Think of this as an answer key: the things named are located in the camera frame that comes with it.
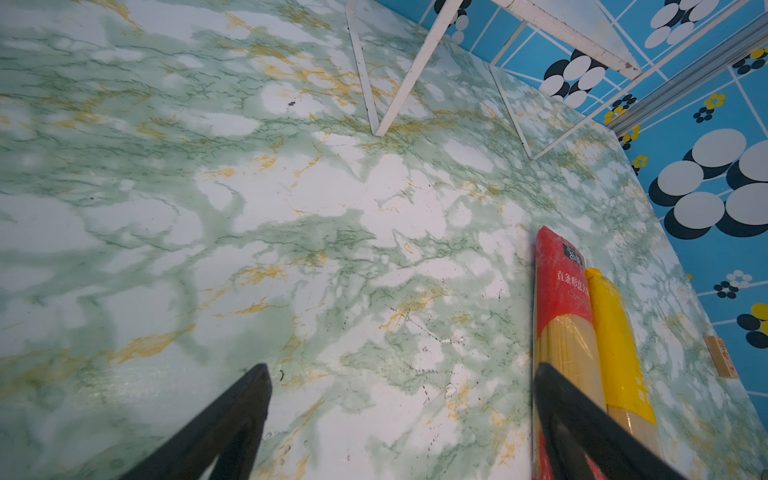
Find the black circle pattern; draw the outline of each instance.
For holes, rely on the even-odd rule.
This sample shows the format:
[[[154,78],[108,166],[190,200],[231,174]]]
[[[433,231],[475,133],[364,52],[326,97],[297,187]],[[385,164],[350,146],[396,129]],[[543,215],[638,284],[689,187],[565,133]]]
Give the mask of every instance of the black circle pattern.
[[[616,110],[618,110],[619,107],[623,108],[622,111],[626,111],[636,101],[637,101],[637,97],[635,97],[632,94],[626,94],[625,96],[623,96],[622,98],[619,98],[618,100],[616,100],[614,103],[611,104],[611,111],[616,113]],[[632,139],[629,139],[627,142],[623,143],[621,145],[621,148],[625,150],[629,150],[632,147],[630,142],[632,142]]]
[[[672,30],[674,30],[675,25],[678,25],[678,24],[682,25],[683,23],[690,22],[690,13],[693,11],[693,9],[696,7],[696,5],[691,6],[687,10],[681,10],[680,9],[680,2],[681,2],[681,0],[664,0],[664,6],[669,5],[670,3],[677,3],[678,10],[677,10],[677,13],[675,13],[674,17],[672,17],[670,19],[670,21],[668,21],[666,24],[658,27],[657,30],[660,29],[660,28],[664,28],[664,27],[669,27]]]
[[[628,150],[630,148],[629,142],[622,144],[621,147],[625,150]],[[696,159],[693,156],[693,149],[689,150],[684,155],[683,160],[696,162]],[[734,190],[737,190],[738,188],[747,184],[768,184],[768,182],[754,180],[744,175],[741,172],[741,169],[739,169],[739,162],[739,160],[736,160],[731,164],[725,164],[720,167],[705,167],[700,165],[704,173],[704,180],[715,178],[718,175],[725,173],[726,182]],[[662,207],[672,207],[664,215],[664,221],[662,222],[667,233],[681,240],[694,240],[706,235],[712,229],[712,227],[691,229],[689,227],[685,227],[677,221],[674,215],[674,206],[678,201],[680,201],[681,198],[685,197],[685,195],[673,196],[664,193],[658,186],[658,180],[658,177],[656,177],[650,183],[650,186],[648,187],[648,196],[650,197],[650,201],[654,202],[656,205],[660,205]],[[768,223],[764,225],[747,225],[745,223],[734,220],[728,214],[727,210],[724,211],[723,216],[717,221],[717,223],[715,223],[714,226],[717,227],[719,231],[725,233],[726,235],[730,235],[731,237],[755,237],[768,231]],[[736,292],[739,290],[735,287],[733,289],[724,290],[723,288],[727,288],[730,284],[726,286],[723,285],[723,283],[714,287],[714,289],[717,291],[717,296],[720,298],[736,298]]]
[[[467,15],[467,8],[472,4],[472,0],[464,0],[462,4],[458,7],[458,12],[456,12],[456,18]],[[435,13],[439,14],[442,10],[443,5],[445,5],[445,0],[437,0],[435,2]]]
[[[768,349],[768,335],[760,332],[762,320],[749,313],[742,313],[736,317],[736,323],[747,330],[746,342],[757,349]]]
[[[751,55],[747,55],[731,66],[736,70],[737,74],[743,75],[750,70],[757,70],[758,68],[762,68],[766,64],[767,55],[768,51],[763,50],[763,53],[758,58],[752,58]]]
[[[746,340],[755,348],[768,349],[768,335],[763,332],[748,332]]]
[[[544,72],[544,80],[546,80],[547,78],[550,78],[552,76],[555,76],[555,75],[563,75],[565,73],[566,67],[573,60],[575,60],[576,58],[579,58],[581,56],[585,56],[585,55],[586,55],[585,53],[583,53],[583,52],[581,52],[579,50],[576,50],[576,49],[573,50],[573,53],[571,53],[571,60],[565,60],[565,59],[557,60],[552,65],[549,65],[549,67],[547,67],[547,70]],[[595,67],[602,67],[605,70],[608,69],[607,66],[603,65],[602,63],[600,63],[599,61],[595,60],[594,58],[591,58],[591,57],[588,57],[588,58],[591,60],[591,62],[589,64],[589,68],[587,69],[587,71],[590,71],[592,68],[595,68]],[[550,95],[550,96],[554,97],[555,95],[558,95],[563,100],[565,100],[565,98],[568,95],[571,95],[571,94],[573,94],[573,93],[575,93],[577,91],[584,91],[586,93],[589,93],[590,91],[592,91],[592,88],[587,88],[585,90],[582,90],[581,88],[579,88],[579,86],[578,86],[579,80],[581,80],[581,77],[576,78],[575,80],[573,80],[572,84],[569,84],[567,81],[563,80],[563,85],[560,87],[560,89],[558,91],[556,91],[554,94]]]
[[[736,292],[739,291],[739,287],[731,286],[730,282],[723,281],[713,287],[717,292],[717,296],[720,298],[736,298]]]
[[[699,108],[699,111],[694,114],[696,123],[700,124],[703,121],[712,120],[712,114],[714,112],[715,112],[714,108],[707,108],[707,107]]]

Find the small label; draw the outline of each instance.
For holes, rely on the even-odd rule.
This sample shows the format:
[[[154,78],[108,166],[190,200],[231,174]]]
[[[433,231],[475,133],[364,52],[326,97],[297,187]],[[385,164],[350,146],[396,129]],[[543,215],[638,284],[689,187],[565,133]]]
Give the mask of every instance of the small label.
[[[728,349],[725,347],[725,342],[720,337],[717,338],[717,346],[720,347],[720,353],[723,354],[723,360],[725,360],[725,365],[728,367],[728,373],[734,378],[739,378],[739,374],[736,372],[736,366],[733,364]]]
[[[579,253],[576,250],[574,250],[570,246],[563,243],[563,251],[565,252],[565,256],[568,259],[576,262],[579,268],[581,268],[582,270],[584,269],[584,261],[581,259],[581,255],[579,255]]]

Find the spaghetti package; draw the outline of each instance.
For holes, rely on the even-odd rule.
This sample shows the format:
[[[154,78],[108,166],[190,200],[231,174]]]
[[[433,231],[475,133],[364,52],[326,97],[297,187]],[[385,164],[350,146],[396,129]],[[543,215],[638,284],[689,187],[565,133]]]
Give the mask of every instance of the spaghetti package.
[[[542,227],[536,237],[535,305],[534,372],[540,362],[549,362],[605,410],[584,258],[547,227]],[[533,438],[534,478],[549,480],[551,467],[535,413]],[[596,478],[603,478],[594,464],[591,467]]]
[[[600,270],[587,270],[594,331],[608,415],[659,458],[661,447],[654,409],[637,358],[632,325],[618,288]]]

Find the yellow flower pattern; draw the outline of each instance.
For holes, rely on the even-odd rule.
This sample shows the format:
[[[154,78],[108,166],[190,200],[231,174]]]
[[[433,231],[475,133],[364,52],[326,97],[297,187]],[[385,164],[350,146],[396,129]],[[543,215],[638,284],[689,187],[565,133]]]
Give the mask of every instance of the yellow flower pattern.
[[[605,120],[603,120],[603,124],[611,123],[613,120],[616,120],[617,118],[619,118],[619,116],[621,116],[621,114],[623,114],[626,111],[627,109],[624,107],[616,107],[615,109],[605,114]]]
[[[632,164],[637,168],[642,168],[648,165],[648,157],[645,155],[638,155],[637,158],[632,160]]]
[[[725,105],[725,98],[726,97],[727,97],[727,95],[725,95],[725,94],[713,94],[713,95],[711,95],[709,97],[708,100],[706,100],[704,102],[704,104],[708,108],[722,107],[723,105]]]
[[[640,137],[641,128],[642,127],[640,125],[636,126],[635,128],[632,129],[632,131],[629,131],[626,134],[624,134],[624,136],[621,137],[621,141],[628,142],[632,140],[637,140],[637,138]]]

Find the white shelf bracket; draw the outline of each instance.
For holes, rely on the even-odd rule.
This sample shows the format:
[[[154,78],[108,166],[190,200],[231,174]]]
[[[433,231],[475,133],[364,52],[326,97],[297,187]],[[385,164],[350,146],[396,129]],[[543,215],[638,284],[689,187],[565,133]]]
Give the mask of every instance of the white shelf bracket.
[[[491,76],[493,77],[493,81],[496,82],[498,93],[502,96],[502,100],[504,101],[504,106],[507,108],[507,113],[509,114],[509,117],[512,120],[512,124],[515,126],[515,131],[518,132],[518,137],[520,137],[520,143],[523,144],[523,148],[525,149],[525,154],[528,155],[528,159],[531,159],[533,158],[531,147],[528,146],[528,141],[525,140],[525,135],[523,134],[523,130],[520,128],[518,119],[515,117],[515,113],[512,111],[512,105],[509,103],[507,96],[504,94],[504,87],[502,87],[502,80],[498,77],[500,68],[495,67],[494,65],[490,65],[489,68],[491,69]]]
[[[392,122],[400,112],[400,108],[405,104],[408,95],[411,93],[413,86],[416,84],[416,80],[424,71],[427,62],[432,57],[437,48],[440,39],[445,34],[445,30],[453,20],[453,15],[458,11],[458,7],[462,4],[462,0],[448,0],[437,15],[434,25],[429,30],[427,38],[424,40],[419,53],[416,54],[416,58],[413,59],[411,68],[408,70],[406,77],[403,79],[400,88],[398,88],[395,97],[392,99],[392,103],[387,108],[384,117],[379,122],[379,114],[376,112],[376,104],[373,102],[373,90],[371,90],[371,81],[368,78],[368,68],[366,67],[366,61],[362,56],[362,45],[360,44],[360,36],[357,31],[357,24],[355,18],[355,6],[357,0],[347,0],[346,3],[346,22],[349,26],[349,36],[352,38],[352,48],[355,52],[355,63],[357,63],[357,71],[360,76],[360,84],[362,85],[362,97],[366,101],[366,109],[368,110],[368,120],[371,123],[371,132],[377,137],[383,137]]]

